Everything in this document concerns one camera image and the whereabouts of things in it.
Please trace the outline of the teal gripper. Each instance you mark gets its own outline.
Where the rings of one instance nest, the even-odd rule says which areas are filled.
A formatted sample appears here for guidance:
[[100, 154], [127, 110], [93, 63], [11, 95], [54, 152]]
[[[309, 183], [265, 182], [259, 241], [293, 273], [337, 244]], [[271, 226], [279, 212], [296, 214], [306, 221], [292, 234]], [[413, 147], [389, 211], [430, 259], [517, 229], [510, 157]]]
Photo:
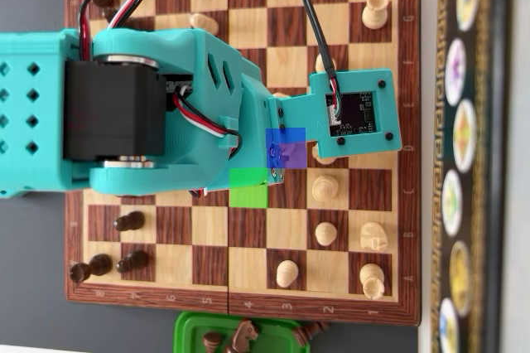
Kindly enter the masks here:
[[281, 148], [278, 99], [262, 82], [259, 67], [242, 59], [243, 96], [239, 134], [243, 141], [231, 159], [231, 186], [250, 187], [282, 183], [286, 158]]

